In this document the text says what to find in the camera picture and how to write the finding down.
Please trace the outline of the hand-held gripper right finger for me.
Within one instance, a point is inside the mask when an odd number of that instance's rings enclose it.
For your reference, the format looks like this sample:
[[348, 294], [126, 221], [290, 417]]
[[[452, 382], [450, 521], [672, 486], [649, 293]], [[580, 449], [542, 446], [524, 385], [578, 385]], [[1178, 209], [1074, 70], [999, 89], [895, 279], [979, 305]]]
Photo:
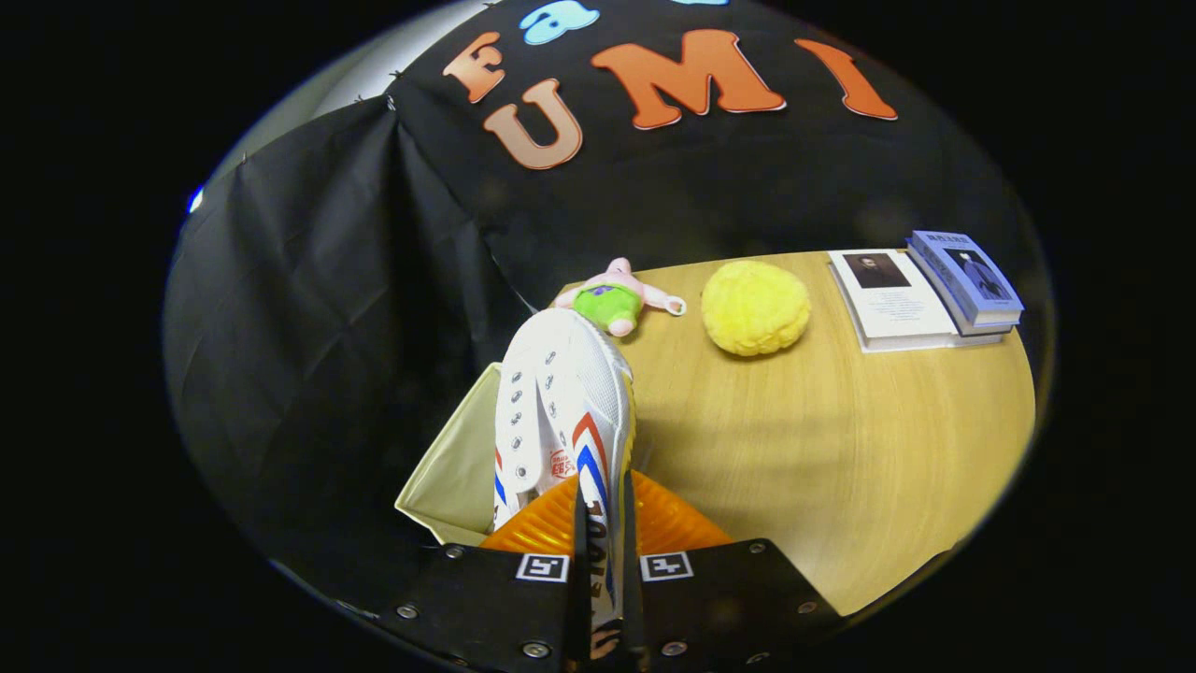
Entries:
[[775, 542], [731, 542], [637, 470], [623, 495], [623, 637], [640, 672], [794, 672], [843, 630]]

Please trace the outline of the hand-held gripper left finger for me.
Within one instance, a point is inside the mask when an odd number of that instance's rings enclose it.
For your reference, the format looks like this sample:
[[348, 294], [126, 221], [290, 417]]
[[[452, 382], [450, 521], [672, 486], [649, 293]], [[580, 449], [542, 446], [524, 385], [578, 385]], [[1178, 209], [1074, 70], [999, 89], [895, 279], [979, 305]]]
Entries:
[[586, 515], [579, 478], [549, 492], [561, 553], [448, 544], [423, 550], [392, 591], [386, 635], [448, 672], [570, 672], [591, 656]]

